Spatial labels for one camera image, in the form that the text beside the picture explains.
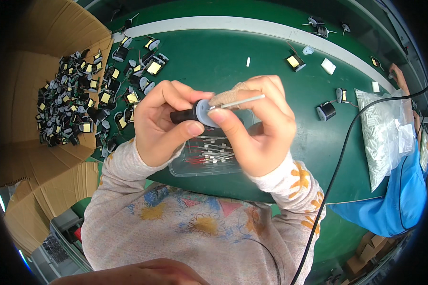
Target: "hand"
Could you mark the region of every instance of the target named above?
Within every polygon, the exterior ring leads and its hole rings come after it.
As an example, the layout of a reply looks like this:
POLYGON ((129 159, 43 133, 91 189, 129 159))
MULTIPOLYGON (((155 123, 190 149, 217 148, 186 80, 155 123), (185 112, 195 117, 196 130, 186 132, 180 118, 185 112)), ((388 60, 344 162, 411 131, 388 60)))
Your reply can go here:
POLYGON ((168 161, 187 140, 204 132, 203 124, 171 122, 170 113, 192 108, 199 99, 211 99, 212 92, 195 91, 179 81, 164 80, 157 84, 135 107, 136 148, 148 166, 157 167, 168 161))
POLYGON ((396 66, 396 64, 392 63, 390 66, 389 72, 393 74, 393 78, 395 79, 396 83, 398 84, 398 87, 403 89, 403 91, 406 93, 406 95, 410 95, 408 85, 406 83, 406 80, 404 78, 403 72, 396 66))
POLYGON ((228 137, 242 169, 251 176, 259 177, 272 172, 283 162, 297 126, 278 76, 256 76, 245 83, 251 90, 240 90, 238 100, 261 94, 266 96, 240 105, 242 109, 251 109, 262 120, 263 128, 259 134, 250 136, 230 110, 215 108, 208 116, 228 137))

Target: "cardboard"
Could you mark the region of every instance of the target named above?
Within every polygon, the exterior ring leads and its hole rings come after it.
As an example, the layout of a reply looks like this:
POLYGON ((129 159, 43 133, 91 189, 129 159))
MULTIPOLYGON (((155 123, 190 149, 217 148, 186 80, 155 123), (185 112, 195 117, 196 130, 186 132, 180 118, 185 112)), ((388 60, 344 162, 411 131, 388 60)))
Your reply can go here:
POLYGON ((381 244, 381 242, 385 239, 385 237, 381 237, 380 235, 375 235, 371 238, 372 245, 377 247, 381 244))
POLYGON ((376 254, 384 247, 386 243, 387 240, 385 238, 377 247, 372 247, 371 245, 367 244, 360 255, 360 260, 363 262, 370 261, 374 256, 376 256, 376 254))
POLYGON ((361 261, 358 256, 354 255, 351 259, 346 261, 346 266, 349 271, 356 275, 360 270, 367 265, 367 262, 361 261))
MULTIPOLYGON (((30 255, 47 237, 49 221, 97 187, 95 130, 80 145, 41 145, 35 116, 38 89, 54 79, 59 59, 90 49, 109 54, 111 32, 72 0, 35 0, 3 43, 0 64, 0 186, 21 181, 5 222, 16 246, 30 255)), ((108 58, 103 58, 103 66, 108 58)), ((96 74, 102 78, 104 70, 96 74)), ((98 102, 98 94, 90 93, 98 102)))
POLYGON ((371 243, 371 239, 374 237, 374 234, 371 232, 367 232, 362 238, 360 243, 358 244, 358 247, 355 251, 355 253, 357 254, 357 256, 360 256, 361 253, 363 252, 363 250, 365 249, 365 246, 367 244, 371 243))

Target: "person's arm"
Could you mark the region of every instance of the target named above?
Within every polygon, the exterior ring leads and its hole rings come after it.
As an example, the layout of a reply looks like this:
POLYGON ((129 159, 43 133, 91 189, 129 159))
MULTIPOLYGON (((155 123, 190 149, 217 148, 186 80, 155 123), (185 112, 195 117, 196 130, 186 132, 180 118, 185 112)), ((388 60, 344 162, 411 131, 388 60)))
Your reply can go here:
MULTIPOLYGON (((271 193, 278 204, 281 214, 275 216, 272 222, 294 257, 289 262, 294 263, 296 270, 324 193, 304 164, 294 161, 289 152, 296 133, 296 122, 285 100, 280 78, 276 75, 258 76, 245 81, 245 84, 249 90, 239 90, 237 100, 259 94, 266 96, 262 100, 240 105, 242 109, 251 109, 262 120, 260 133, 249 135, 229 110, 214 109, 208 115, 228 137, 243 171, 262 191, 271 193)), ((310 271, 320 226, 317 225, 316 229, 297 284, 303 284, 310 271)))
POLYGON ((146 178, 179 156, 186 140, 204 131, 196 121, 175 126, 170 112, 189 109, 196 100, 212 96, 178 81, 162 81, 149 92, 135 108, 136 137, 104 161, 98 189, 85 212, 86 224, 107 219, 143 195, 146 178))
POLYGON ((420 128, 421 122, 420 122, 420 116, 417 114, 416 111, 412 111, 414 115, 414 128, 415 133, 417 134, 417 146, 418 151, 420 152, 420 143, 422 142, 422 129, 420 128))
MULTIPOLYGON (((281 165, 271 173, 262 177, 249 176, 249 178, 260 190, 270 193, 278 205, 281 213, 272 218, 272 223, 286 243, 297 268, 308 243, 315 217, 320 211, 320 204, 324 199, 323 190, 304 163, 294 161, 290 152, 287 153, 281 165)), ((320 221, 325 214, 324 206, 297 284, 303 284, 311 270, 314 244, 319 238, 320 221)))

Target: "floral print sweater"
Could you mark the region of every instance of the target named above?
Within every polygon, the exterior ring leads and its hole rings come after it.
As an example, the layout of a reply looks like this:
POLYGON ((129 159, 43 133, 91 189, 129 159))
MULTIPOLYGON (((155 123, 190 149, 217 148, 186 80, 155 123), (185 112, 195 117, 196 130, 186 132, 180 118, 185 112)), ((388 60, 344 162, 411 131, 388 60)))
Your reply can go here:
MULTIPOLYGON (((271 173, 249 176, 279 206, 281 213, 272 217, 271 208, 263 203, 157 183, 144 189, 146 178, 165 168, 181 150, 164 165, 150 167, 132 139, 105 159, 81 231, 93 269, 168 258, 191 266, 212 285, 277 284, 278 276, 282 284, 289 284, 324 197, 304 163, 294 161, 288 152, 271 173)), ((317 225, 297 284, 304 283, 311 269, 319 235, 317 225)))

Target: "transparent plastic bag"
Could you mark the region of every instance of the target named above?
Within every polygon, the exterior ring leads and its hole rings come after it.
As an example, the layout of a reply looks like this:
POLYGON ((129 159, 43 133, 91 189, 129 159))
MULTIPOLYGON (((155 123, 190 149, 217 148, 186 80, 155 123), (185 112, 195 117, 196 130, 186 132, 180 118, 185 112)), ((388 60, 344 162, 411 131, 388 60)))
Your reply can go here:
MULTIPOLYGON (((392 95, 366 93, 355 89, 359 109, 379 99, 405 96, 402 89, 392 95)), ((401 159, 414 151, 415 132, 410 99, 378 103, 361 114, 371 192, 390 175, 401 159)))
POLYGON ((420 165, 423 172, 426 172, 428 167, 428 134, 422 128, 422 141, 420 143, 420 165))

